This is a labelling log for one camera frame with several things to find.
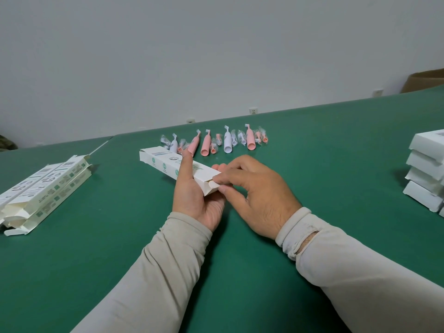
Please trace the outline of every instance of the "wall socket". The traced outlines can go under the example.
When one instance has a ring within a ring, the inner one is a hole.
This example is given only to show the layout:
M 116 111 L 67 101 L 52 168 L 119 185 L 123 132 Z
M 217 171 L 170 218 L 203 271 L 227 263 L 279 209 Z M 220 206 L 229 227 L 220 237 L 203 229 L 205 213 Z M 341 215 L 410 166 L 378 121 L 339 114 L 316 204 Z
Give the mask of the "wall socket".
M 375 98 L 375 97 L 382 97 L 382 93 L 384 92 L 384 89 L 376 89 L 376 90 L 373 90 L 373 93 L 372 93 L 372 98 Z

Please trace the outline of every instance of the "person's right hand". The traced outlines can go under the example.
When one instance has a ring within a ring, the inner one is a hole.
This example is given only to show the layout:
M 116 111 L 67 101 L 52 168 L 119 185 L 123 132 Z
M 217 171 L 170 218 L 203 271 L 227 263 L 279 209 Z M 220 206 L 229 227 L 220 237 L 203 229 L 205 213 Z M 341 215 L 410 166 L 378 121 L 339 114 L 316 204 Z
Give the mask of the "person's right hand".
M 302 207 L 278 173 L 248 155 L 234 159 L 213 181 L 253 231 L 273 240 Z M 245 188 L 247 198 L 228 184 Z

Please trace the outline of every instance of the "forearm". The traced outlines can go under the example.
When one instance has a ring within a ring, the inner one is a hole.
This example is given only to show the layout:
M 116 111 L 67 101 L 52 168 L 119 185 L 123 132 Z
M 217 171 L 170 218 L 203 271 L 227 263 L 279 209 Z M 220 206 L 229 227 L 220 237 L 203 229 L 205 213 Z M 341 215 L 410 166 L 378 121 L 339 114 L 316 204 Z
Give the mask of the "forearm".
M 177 332 L 210 239 L 211 231 L 201 223 L 171 213 L 125 276 L 73 332 Z
M 308 209 L 300 211 L 282 228 L 276 242 L 296 260 L 299 273 L 322 288 L 352 332 L 438 332 L 444 327 L 443 288 L 369 249 Z

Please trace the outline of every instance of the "camouflage fabric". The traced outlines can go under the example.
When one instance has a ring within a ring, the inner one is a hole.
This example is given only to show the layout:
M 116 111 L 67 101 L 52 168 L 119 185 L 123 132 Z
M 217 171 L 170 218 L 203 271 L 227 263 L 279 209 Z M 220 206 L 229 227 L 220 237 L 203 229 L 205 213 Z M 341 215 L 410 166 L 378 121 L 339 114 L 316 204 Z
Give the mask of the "camouflage fabric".
M 17 145 L 15 145 L 11 140 L 0 134 L 0 152 L 16 149 L 18 149 Z

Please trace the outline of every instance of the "gray wall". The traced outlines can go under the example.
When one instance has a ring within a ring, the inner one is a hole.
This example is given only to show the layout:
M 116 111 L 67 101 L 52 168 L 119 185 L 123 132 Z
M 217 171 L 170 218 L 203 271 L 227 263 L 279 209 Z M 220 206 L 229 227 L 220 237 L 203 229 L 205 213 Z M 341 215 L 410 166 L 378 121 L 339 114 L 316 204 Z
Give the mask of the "gray wall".
M 0 134 L 33 146 L 396 93 L 444 66 L 443 12 L 444 0 L 0 0 Z

